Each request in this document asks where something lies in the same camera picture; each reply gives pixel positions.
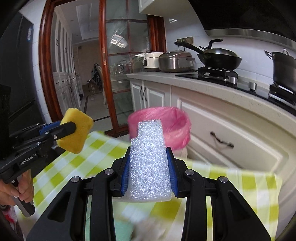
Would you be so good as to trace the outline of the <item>person's left hand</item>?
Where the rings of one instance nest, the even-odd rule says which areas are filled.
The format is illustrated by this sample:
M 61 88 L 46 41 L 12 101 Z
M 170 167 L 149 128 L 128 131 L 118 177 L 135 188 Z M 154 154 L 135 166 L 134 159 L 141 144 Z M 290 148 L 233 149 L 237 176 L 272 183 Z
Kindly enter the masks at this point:
M 31 177 L 31 170 L 22 173 L 18 186 L 13 184 L 5 184 L 3 180 L 0 182 L 0 204 L 15 206 L 14 197 L 20 198 L 21 201 L 29 203 L 34 198 L 33 179 Z

